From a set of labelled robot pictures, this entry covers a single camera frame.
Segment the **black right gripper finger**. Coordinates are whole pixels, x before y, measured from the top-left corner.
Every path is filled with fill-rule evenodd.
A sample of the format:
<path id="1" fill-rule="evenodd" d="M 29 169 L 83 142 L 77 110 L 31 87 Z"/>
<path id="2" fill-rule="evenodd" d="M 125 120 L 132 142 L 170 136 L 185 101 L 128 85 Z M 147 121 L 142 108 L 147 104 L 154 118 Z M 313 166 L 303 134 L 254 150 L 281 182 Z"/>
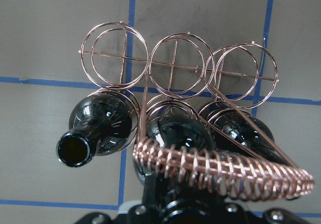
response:
<path id="1" fill-rule="evenodd" d="M 142 204 L 155 206 L 156 203 L 156 176 L 152 173 L 145 175 Z"/>

